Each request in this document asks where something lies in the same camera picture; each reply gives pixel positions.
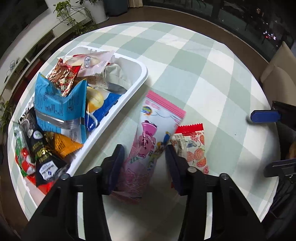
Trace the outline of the person's right hand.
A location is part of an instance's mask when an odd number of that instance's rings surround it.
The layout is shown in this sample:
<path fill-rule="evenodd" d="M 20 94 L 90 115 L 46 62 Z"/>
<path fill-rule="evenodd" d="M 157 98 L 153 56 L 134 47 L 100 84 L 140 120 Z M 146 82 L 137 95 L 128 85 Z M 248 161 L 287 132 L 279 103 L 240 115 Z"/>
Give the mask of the person's right hand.
<path fill-rule="evenodd" d="M 289 159 L 295 159 L 296 158 L 296 142 L 293 142 L 290 146 L 289 153 L 288 153 Z"/>

